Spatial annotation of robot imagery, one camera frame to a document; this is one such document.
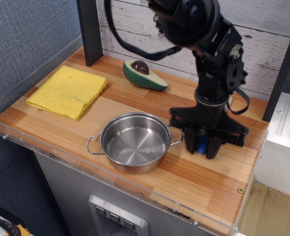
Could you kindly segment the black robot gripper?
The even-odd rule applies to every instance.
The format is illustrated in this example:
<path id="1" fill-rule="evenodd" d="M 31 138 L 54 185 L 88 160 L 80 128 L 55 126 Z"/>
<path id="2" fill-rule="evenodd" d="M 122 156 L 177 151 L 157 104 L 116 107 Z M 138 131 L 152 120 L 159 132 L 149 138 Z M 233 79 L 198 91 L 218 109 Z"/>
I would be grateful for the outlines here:
<path id="1" fill-rule="evenodd" d="M 249 133 L 246 126 L 226 114 L 224 105 L 211 107 L 198 102 L 194 107 L 173 107 L 170 113 L 170 125 L 184 131 L 186 148 L 191 154 L 196 151 L 200 135 L 220 137 L 208 138 L 207 159 L 214 159 L 226 142 L 242 147 Z"/>

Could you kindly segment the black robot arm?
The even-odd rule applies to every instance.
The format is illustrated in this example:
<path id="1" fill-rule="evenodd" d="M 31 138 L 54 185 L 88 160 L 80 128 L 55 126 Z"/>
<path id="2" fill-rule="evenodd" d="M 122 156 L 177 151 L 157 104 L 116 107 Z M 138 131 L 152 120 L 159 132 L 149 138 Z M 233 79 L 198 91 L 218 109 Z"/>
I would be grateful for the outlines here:
<path id="1" fill-rule="evenodd" d="M 189 152 L 217 155 L 226 143 L 243 146 L 249 130 L 227 115 L 230 99 L 246 83 L 241 35 L 220 13 L 216 0 L 151 0 L 158 29 L 195 57 L 198 87 L 194 107 L 170 109 L 170 124 L 182 129 Z"/>

